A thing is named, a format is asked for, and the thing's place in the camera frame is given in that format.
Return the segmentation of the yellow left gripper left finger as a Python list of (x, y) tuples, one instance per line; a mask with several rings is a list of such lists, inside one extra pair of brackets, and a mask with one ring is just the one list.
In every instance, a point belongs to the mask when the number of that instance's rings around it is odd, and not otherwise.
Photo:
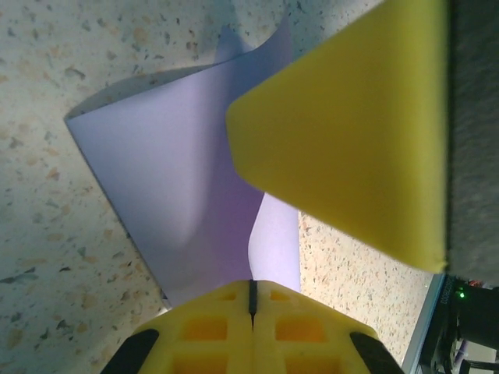
[(138, 327), (103, 373), (251, 373), (254, 282), (239, 280)]

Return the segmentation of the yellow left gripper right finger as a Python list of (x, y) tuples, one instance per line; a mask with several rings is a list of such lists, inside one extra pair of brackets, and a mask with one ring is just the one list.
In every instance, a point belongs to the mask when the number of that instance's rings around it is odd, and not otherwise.
[(400, 373), (376, 331), (268, 280), (250, 283), (255, 373)]

